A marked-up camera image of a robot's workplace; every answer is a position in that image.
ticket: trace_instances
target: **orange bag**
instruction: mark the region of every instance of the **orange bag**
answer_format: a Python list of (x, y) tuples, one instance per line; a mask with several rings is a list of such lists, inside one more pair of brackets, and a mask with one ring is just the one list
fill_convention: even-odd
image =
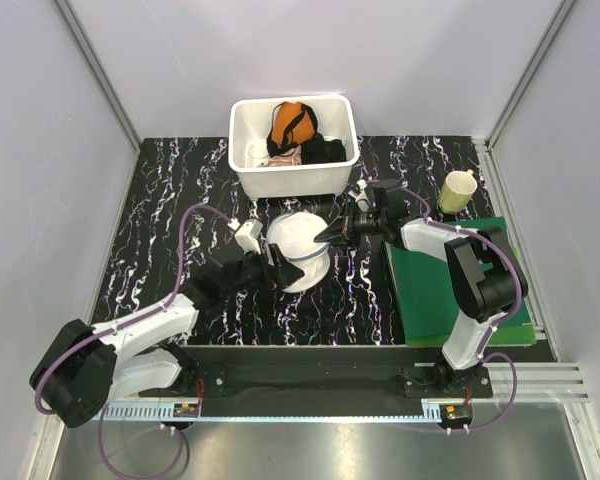
[(284, 102), (278, 107), (278, 114), (267, 137), (267, 150), (271, 157), (296, 148), (313, 138), (318, 131), (318, 119), (310, 106), (300, 102)]

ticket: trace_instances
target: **white container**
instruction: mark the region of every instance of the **white container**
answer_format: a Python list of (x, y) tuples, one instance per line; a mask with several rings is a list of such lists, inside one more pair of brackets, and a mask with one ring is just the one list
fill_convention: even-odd
[[(309, 105), (318, 118), (318, 132), (329, 140), (342, 140), (347, 161), (321, 165), (261, 167), (268, 160), (266, 138), (271, 131), (273, 109), (282, 102)], [(229, 165), (252, 200), (344, 192), (360, 149), (351, 104), (342, 95), (242, 100), (231, 109)]]

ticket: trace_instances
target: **table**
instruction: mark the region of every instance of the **table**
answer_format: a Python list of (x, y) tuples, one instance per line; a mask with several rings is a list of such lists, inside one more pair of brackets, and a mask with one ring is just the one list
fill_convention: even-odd
[[(470, 137), (360, 137), (358, 179), (398, 179), (435, 204), (446, 174), (472, 169), (478, 191), (457, 219), (493, 216)], [(341, 198), (333, 195), (251, 202), (227, 161), (226, 138), (146, 139), (131, 181), (100, 288), (93, 322), (131, 313), (166, 296), (177, 271), (180, 217), (205, 203), (241, 221), (265, 225), (282, 212), (306, 210), (334, 219)], [(418, 212), (411, 202), (409, 208)], [(229, 229), (208, 212), (194, 215), (187, 231), (185, 276), (228, 247)], [(358, 250), (331, 249), (327, 277), (300, 294), (266, 289), (238, 293), (223, 312), (174, 338), (189, 345), (394, 345), (404, 332), (379, 238)]]

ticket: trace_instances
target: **reflective floor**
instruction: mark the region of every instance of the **reflective floor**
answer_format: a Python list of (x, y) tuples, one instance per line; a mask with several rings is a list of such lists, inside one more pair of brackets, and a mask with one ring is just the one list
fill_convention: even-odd
[[(498, 412), (493, 405), (475, 409), (474, 424)], [(112, 457), (127, 475), (156, 475), (177, 451), (177, 440), (161, 431), (128, 442), (147, 427), (133, 422), (105, 425), (108, 452), (127, 441), (124, 450)], [(167, 478), (584, 479), (558, 405), (516, 405), (494, 429), (467, 436), (414, 433), (379, 424), (201, 423), (188, 429), (186, 437), (187, 455)], [(115, 478), (99, 461), (95, 422), (65, 433), (51, 478)]]

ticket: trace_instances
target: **white wall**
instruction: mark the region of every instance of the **white wall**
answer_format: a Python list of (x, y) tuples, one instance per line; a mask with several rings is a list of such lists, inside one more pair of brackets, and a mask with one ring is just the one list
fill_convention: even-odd
[(88, 312), (132, 167), (52, 2), (0, 0), (0, 480), (25, 478), (29, 375)]
[(342, 93), (365, 135), (487, 135), (559, 0), (71, 0), (139, 134)]
[(576, 7), (495, 151), (600, 426), (600, 0)]

